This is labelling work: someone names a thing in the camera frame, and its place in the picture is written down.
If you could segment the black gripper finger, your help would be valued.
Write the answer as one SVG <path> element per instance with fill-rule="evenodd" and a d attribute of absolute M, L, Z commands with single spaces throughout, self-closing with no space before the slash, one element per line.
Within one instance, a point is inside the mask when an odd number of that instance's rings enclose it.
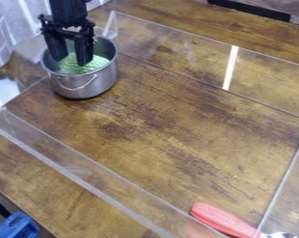
<path fill-rule="evenodd" d="M 62 60 L 68 56 L 65 40 L 50 33 L 44 34 L 49 53 L 56 61 Z"/>
<path fill-rule="evenodd" d="M 84 66 L 93 59 L 94 34 L 78 33 L 74 37 L 74 49 L 78 66 Z"/>

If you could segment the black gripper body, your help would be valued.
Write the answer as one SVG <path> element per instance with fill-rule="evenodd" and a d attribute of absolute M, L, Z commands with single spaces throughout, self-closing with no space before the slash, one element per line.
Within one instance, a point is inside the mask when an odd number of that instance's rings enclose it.
<path fill-rule="evenodd" d="M 38 16 L 42 35 L 72 38 L 77 35 L 93 38 L 94 23 L 88 20 L 86 4 L 92 0 L 49 0 L 50 14 Z"/>

